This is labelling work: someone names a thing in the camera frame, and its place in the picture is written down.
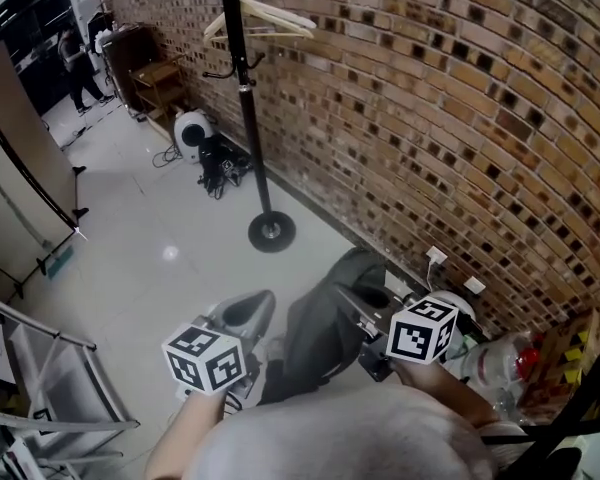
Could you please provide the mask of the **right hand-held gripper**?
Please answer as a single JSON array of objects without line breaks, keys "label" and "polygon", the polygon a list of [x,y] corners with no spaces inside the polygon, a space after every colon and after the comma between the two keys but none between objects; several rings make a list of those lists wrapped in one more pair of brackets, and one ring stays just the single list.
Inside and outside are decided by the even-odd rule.
[{"label": "right hand-held gripper", "polygon": [[444,363],[468,350],[467,337],[480,341],[475,312],[461,297],[386,292],[367,301],[346,286],[334,287],[340,312],[367,333],[358,362],[375,381],[390,375],[392,360]]}]

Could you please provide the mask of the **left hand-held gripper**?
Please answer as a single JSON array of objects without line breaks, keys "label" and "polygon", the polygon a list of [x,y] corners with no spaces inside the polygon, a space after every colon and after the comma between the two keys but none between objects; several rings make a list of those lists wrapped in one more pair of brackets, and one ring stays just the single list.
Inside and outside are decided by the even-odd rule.
[{"label": "left hand-held gripper", "polygon": [[[268,330],[276,307],[270,290],[253,291],[219,303],[216,318],[251,318],[251,340],[258,342]],[[178,396],[193,393],[226,395],[225,410],[239,412],[259,377],[261,361],[254,344],[235,336],[213,320],[199,316],[180,325],[162,343],[170,374],[178,384]]]}]

